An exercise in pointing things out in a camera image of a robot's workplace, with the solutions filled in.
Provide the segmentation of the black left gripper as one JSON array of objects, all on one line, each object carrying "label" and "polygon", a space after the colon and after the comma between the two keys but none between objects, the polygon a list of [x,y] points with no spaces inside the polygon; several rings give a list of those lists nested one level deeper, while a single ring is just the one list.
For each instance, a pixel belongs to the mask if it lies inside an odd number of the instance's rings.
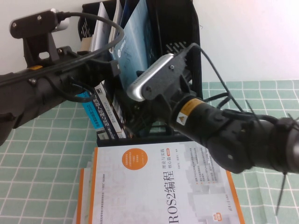
[{"label": "black left gripper", "polygon": [[87,103],[95,99],[95,86],[121,73],[116,60],[108,61],[107,46],[93,52],[73,52],[70,47],[28,47],[28,67],[39,66],[28,79],[28,102]]}]

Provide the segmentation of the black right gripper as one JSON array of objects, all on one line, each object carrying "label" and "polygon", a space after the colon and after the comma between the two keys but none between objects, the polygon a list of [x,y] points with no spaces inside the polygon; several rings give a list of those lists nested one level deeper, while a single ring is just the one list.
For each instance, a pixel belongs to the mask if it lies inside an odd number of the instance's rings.
[{"label": "black right gripper", "polygon": [[[147,78],[150,73],[138,70],[138,78]],[[173,130],[181,133],[193,141],[202,141],[205,131],[204,110],[207,104],[190,94],[174,94],[171,97],[163,94],[154,99],[145,99],[143,105],[148,114],[155,120],[161,121]]]}]

